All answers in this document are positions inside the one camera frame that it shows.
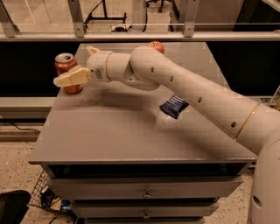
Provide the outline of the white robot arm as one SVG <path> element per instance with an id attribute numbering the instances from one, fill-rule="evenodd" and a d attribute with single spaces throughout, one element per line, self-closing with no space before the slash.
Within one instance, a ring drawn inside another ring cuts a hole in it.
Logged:
<path id="1" fill-rule="evenodd" d="M 130 53 L 91 47 L 87 65 L 53 80 L 59 88 L 120 81 L 151 91 L 163 85 L 236 142 L 258 156 L 252 185 L 249 224 L 280 224 L 280 112 L 179 66 L 142 45 Z"/>

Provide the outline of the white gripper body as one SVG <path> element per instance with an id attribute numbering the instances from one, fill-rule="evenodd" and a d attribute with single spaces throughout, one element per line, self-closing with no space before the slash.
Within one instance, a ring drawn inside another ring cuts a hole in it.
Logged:
<path id="1" fill-rule="evenodd" d="M 88 58 L 87 69 L 95 81 L 110 82 L 107 62 L 111 54 L 111 51 L 97 51 Z"/>

